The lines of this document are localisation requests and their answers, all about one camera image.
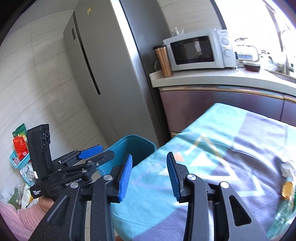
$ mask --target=floor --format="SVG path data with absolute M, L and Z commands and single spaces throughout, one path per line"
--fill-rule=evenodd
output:
M 96 181 L 100 177 L 99 173 L 96 172 L 92 175 L 92 180 Z M 86 206 L 86 217 L 85 217 L 85 241 L 90 241 L 90 227 L 91 227 L 91 201 L 87 202 Z
M 12 132 L 48 123 L 52 159 L 75 149 L 108 144 L 77 87 L 63 31 L 73 10 L 34 20 L 8 35 L 0 46 L 0 190 L 21 176 L 9 162 Z

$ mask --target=person's hand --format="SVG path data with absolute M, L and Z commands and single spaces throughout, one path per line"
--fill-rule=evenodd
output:
M 43 212 L 47 213 L 47 211 L 51 208 L 51 206 L 54 204 L 54 201 L 48 197 L 39 197 L 39 205 Z

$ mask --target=snack bag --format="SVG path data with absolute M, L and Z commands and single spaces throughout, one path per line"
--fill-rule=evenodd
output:
M 23 137 L 17 136 L 13 139 L 15 151 L 20 161 L 29 153 L 26 142 Z
M 13 137 L 23 137 L 26 145 L 28 146 L 28 140 L 27 140 L 27 130 L 25 127 L 25 124 L 21 124 L 16 130 L 12 133 Z

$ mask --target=kitchen counter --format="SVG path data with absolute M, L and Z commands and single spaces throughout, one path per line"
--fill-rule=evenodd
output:
M 274 74 L 260 70 L 259 73 L 235 69 L 207 69 L 186 70 L 174 72 L 174 76 L 163 78 L 161 71 L 151 73 L 150 80 L 153 87 L 180 85 L 227 85 L 247 88 L 265 89 L 296 97 L 296 84 L 282 80 Z

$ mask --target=metal screw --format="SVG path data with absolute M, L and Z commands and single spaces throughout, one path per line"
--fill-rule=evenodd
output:
M 113 177 L 111 175 L 107 174 L 107 175 L 103 176 L 103 178 L 105 181 L 110 181 Z
M 220 186 L 226 189 L 226 188 L 229 188 L 229 183 L 227 183 L 227 182 L 221 182 L 220 183 Z
M 78 187 L 78 183 L 77 182 L 73 182 L 73 183 L 70 184 L 70 187 L 71 188 L 76 188 L 76 187 Z
M 194 174 L 188 174 L 188 175 L 187 175 L 187 178 L 188 178 L 189 180 L 195 180 L 195 179 L 196 179 L 196 176 L 195 176 Z

